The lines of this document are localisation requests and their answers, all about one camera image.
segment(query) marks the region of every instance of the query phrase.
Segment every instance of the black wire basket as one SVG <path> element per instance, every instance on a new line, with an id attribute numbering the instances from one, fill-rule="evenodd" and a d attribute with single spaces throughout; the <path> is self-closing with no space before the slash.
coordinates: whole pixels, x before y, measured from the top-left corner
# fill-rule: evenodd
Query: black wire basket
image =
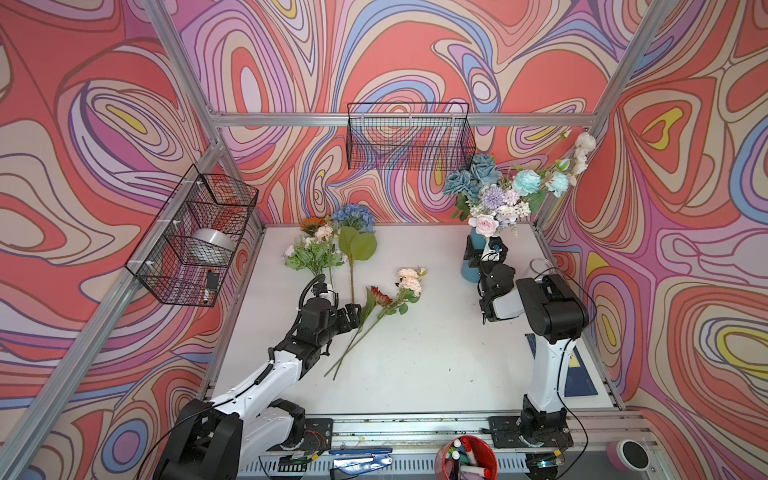
<path id="1" fill-rule="evenodd" d="M 161 303 L 214 306 L 258 194 L 227 175 L 197 172 L 157 244 L 145 259 L 129 260 L 138 268 L 126 267 Z"/>
<path id="2" fill-rule="evenodd" d="M 475 154 L 462 102 L 347 104 L 350 170 L 461 170 Z"/>

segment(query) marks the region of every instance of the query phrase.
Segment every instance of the light blue flower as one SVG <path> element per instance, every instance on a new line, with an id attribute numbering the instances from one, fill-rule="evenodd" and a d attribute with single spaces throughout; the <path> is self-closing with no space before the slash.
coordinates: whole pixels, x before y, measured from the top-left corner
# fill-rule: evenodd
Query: light blue flower
<path id="1" fill-rule="evenodd" d="M 512 181 L 513 188 L 521 197 L 538 192 L 541 186 L 541 177 L 533 170 L 520 170 Z"/>
<path id="2" fill-rule="evenodd" d="M 465 192 L 467 194 L 467 199 L 471 202 L 479 202 L 481 188 L 482 185 L 478 181 L 472 181 L 469 184 L 469 187 L 467 187 L 467 191 Z"/>
<path id="3" fill-rule="evenodd" d="M 445 195 L 458 195 L 467 190 L 472 175 L 467 170 L 457 170 L 451 172 L 445 177 L 445 183 L 442 186 L 442 192 Z"/>
<path id="4" fill-rule="evenodd" d="M 472 163 L 475 165 L 496 165 L 496 161 L 493 157 L 487 154 L 475 154 L 475 156 L 472 157 Z"/>
<path id="5" fill-rule="evenodd" d="M 544 185 L 557 198 L 560 198 L 560 196 L 568 189 L 570 183 L 568 182 L 568 177 L 566 177 L 565 174 L 561 172 L 554 172 L 552 176 L 549 177 L 549 180 L 544 183 Z"/>
<path id="6" fill-rule="evenodd" d="M 474 164 L 470 170 L 481 185 L 495 184 L 502 178 L 502 173 L 496 168 L 496 163 Z"/>

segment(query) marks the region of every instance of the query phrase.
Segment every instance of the blue vase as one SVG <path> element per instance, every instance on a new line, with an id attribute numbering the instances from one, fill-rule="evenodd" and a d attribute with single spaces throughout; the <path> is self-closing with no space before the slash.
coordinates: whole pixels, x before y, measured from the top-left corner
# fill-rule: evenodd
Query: blue vase
<path id="1" fill-rule="evenodd" d="M 469 232 L 469 238 L 476 250 L 485 248 L 485 237 L 477 233 L 474 227 Z M 480 281 L 480 269 L 476 266 L 469 266 L 469 260 L 462 260 L 462 276 L 468 282 L 477 283 Z"/>

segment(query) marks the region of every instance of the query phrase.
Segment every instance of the wire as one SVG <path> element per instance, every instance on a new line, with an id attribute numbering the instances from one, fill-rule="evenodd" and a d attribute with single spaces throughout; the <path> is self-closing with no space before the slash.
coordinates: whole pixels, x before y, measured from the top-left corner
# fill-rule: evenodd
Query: wire
<path id="1" fill-rule="evenodd" d="M 202 414 L 202 413 L 205 413 L 205 412 L 209 412 L 210 410 L 213 410 L 213 409 L 215 409 L 216 407 L 220 407 L 220 406 L 224 405 L 225 403 L 229 403 L 229 402 L 232 402 L 232 401 L 234 401 L 234 399 L 229 399 L 229 400 L 227 400 L 226 402 L 217 403 L 216 405 L 211 405 L 210 407 L 207 407 L 207 408 L 205 408 L 205 409 L 203 409 L 203 410 L 200 410 L 199 412 L 195 412 L 195 413 L 193 413 L 192 415 L 187 415 L 187 416 L 186 416 L 186 417 L 184 417 L 183 419 L 181 419 L 181 420 L 179 420 L 178 422 L 176 422 L 176 425 L 174 425 L 174 426 L 172 426 L 170 429 L 168 429 L 168 431 L 167 431 L 167 432 L 165 432 L 165 433 L 163 434 L 163 436 L 161 436 L 161 437 L 160 437 L 160 438 L 159 438 L 159 439 L 158 439 L 158 440 L 157 440 L 157 441 L 154 443 L 154 445 L 152 445 L 152 447 L 151 447 L 149 450 L 147 450 L 147 454 L 145 455 L 145 457 L 144 457 L 144 460 L 141 462 L 141 465 L 139 465 L 139 469 L 138 469 L 138 471 L 136 472 L 136 476 L 135 476 L 134 478 L 138 479 L 139 477 L 141 477 L 141 471 L 142 471 L 142 470 L 144 470 L 144 464 L 145 464 L 145 463 L 147 463 L 147 460 L 149 460 L 149 457 L 150 457 L 150 454 L 152 453 L 152 451 L 153 451 L 153 450 L 155 450 L 155 449 L 157 448 L 157 446 L 160 444 L 160 442 L 162 442 L 162 441 L 163 441 L 163 439 L 165 439 L 165 437 L 169 436 L 169 435 L 170 435 L 170 433 L 176 429 L 176 427 L 178 427 L 178 426 L 179 426 L 179 425 L 181 425 L 182 423 L 186 422 L 187 420 L 191 419 L 192 417 L 198 416 L 198 415 L 200 415 L 200 414 Z"/>
<path id="2" fill-rule="evenodd" d="M 554 480 L 559 480 L 560 478 L 563 478 L 563 475 L 565 475 L 566 473 L 568 473 L 568 470 L 570 470 L 571 468 L 573 468 L 573 466 L 574 466 L 574 465 L 576 465 L 576 462 L 578 462 L 578 459 L 580 459 L 580 458 L 581 458 L 581 456 L 584 454 L 584 452 L 586 452 L 586 451 L 587 451 L 587 447 L 589 446 L 589 434 L 587 433 L 587 429 L 586 429 L 586 428 L 584 428 L 584 424 L 583 424 L 583 423 L 581 423 L 581 420 L 580 420 L 580 419 L 579 419 L 579 418 L 576 416 L 576 414 L 575 414 L 575 413 L 573 413 L 573 412 L 571 411 L 571 409 L 569 409 L 569 408 L 568 408 L 568 406 L 567 406 L 567 405 L 565 405 L 565 402 L 563 402 L 563 399 L 562 399 L 562 397 L 560 397 L 560 375 L 563 373 L 563 369 L 562 369 L 562 366 L 563 366 L 563 362 L 565 361 L 565 353 L 568 351 L 568 346 L 569 346 L 569 345 L 571 345 L 571 342 L 573 342 L 573 341 L 574 341 L 574 339 L 569 339 L 569 340 L 568 340 L 568 343 L 566 343 L 566 344 L 565 344 L 565 348 L 563 349 L 563 356 L 562 356 L 562 357 L 560 357 L 560 370 L 558 371 L 558 387 L 555 389 L 555 392 L 558 394 L 558 398 L 560 399 L 560 403 L 562 403 L 562 404 L 563 404 L 563 406 L 564 406 L 564 407 L 565 407 L 565 409 L 568 411 L 568 413 L 570 413 L 571 415 L 573 415 L 573 416 L 574 416 L 574 418 L 576 419 L 576 421 L 578 422 L 578 424 L 581 426 L 581 430 L 584 432 L 584 437 L 586 437 L 586 440 L 585 440 L 585 442 L 584 442 L 584 448 L 581 450 L 581 453 L 579 453 L 579 454 L 578 454 L 578 457 L 576 457 L 576 459 L 574 460 L 574 462 L 573 462 L 573 463 L 571 463 L 571 464 L 568 466 L 568 468 L 566 468 L 566 469 L 565 469 L 565 472 L 562 472 L 560 475 L 558 475 L 557 477 L 555 477 L 555 479 L 554 479 Z"/>

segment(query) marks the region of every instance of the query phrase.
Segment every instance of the pen holder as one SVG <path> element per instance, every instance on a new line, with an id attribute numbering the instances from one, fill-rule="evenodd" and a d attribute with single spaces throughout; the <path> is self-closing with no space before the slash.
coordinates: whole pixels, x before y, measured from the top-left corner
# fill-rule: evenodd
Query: pen holder
<path id="1" fill-rule="evenodd" d="M 469 439 L 469 444 L 472 445 L 472 451 L 475 453 L 475 458 L 479 467 L 487 468 L 491 471 L 489 477 L 486 480 L 496 480 L 498 475 L 498 460 L 493 453 L 493 449 L 490 445 L 483 442 L 477 437 L 471 435 L 462 435 Z M 437 452 L 437 458 L 435 458 L 435 477 L 437 480 L 449 480 L 451 472 L 445 470 L 445 454 L 448 453 L 448 449 L 453 446 L 453 440 L 448 442 L 443 448 Z"/>

